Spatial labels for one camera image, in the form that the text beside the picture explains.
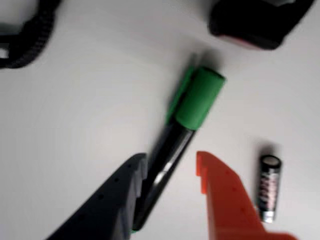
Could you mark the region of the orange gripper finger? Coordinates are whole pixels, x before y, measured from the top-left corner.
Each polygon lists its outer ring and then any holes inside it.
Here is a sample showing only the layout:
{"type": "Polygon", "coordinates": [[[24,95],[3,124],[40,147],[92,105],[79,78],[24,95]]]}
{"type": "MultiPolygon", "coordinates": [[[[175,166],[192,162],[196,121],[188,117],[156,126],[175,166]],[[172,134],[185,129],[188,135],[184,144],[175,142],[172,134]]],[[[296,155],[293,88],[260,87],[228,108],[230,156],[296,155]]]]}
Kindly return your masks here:
{"type": "Polygon", "coordinates": [[[196,153],[196,175],[206,195],[210,240],[294,240],[286,232],[267,231],[238,174],[207,151],[196,153]]]}

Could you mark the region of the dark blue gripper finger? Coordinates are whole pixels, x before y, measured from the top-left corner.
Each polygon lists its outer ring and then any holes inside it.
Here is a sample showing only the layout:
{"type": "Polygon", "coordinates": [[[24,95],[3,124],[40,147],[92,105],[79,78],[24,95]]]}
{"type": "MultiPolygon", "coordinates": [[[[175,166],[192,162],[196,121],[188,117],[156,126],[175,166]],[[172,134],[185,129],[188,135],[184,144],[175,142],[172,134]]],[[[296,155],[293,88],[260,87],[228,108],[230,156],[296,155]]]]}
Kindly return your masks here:
{"type": "Polygon", "coordinates": [[[147,174],[146,153],[133,155],[49,239],[130,239],[136,201],[147,174]]]}

